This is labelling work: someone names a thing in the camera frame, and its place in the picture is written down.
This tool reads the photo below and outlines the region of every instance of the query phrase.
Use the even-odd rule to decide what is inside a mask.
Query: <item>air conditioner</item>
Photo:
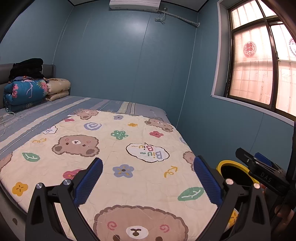
[[[111,0],[109,5],[111,9],[131,9],[157,12],[159,4],[160,0]]]

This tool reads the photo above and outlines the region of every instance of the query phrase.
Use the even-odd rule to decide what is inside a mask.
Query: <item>pink cheek swirl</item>
[[[107,223],[107,228],[109,228],[112,231],[114,231],[115,230],[114,228],[116,228],[116,227],[117,227],[116,222],[110,221]]]
[[[167,233],[170,230],[170,227],[166,224],[160,225],[159,229],[164,233]]]

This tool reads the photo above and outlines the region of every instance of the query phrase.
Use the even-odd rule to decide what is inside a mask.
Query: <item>bear print quilt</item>
[[[77,110],[0,160],[0,181],[27,212],[37,183],[73,179],[95,157],[103,173],[79,209],[101,241],[194,241],[217,209],[179,132],[143,116]]]

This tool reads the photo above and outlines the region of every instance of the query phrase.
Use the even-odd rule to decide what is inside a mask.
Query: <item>ceiling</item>
[[[89,2],[89,0],[70,0],[74,5]],[[207,0],[165,0],[165,2],[175,3],[195,11],[198,11]]]

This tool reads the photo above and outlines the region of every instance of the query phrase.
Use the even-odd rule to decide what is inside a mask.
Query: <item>hand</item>
[[[263,188],[263,195],[265,196],[265,189],[266,186],[264,186],[263,184],[260,185],[261,188]],[[278,212],[278,210],[280,209],[280,205],[278,205],[275,210],[274,210],[274,214],[276,214]],[[278,217],[282,218],[281,222],[279,223],[279,225],[275,228],[274,230],[274,235],[279,235],[281,232],[283,232],[285,230],[285,228],[288,226],[289,222],[292,220],[293,216],[294,216],[294,212],[293,210],[290,209],[290,207],[288,205],[284,205],[282,207],[282,209],[280,210],[280,212],[277,214]]]

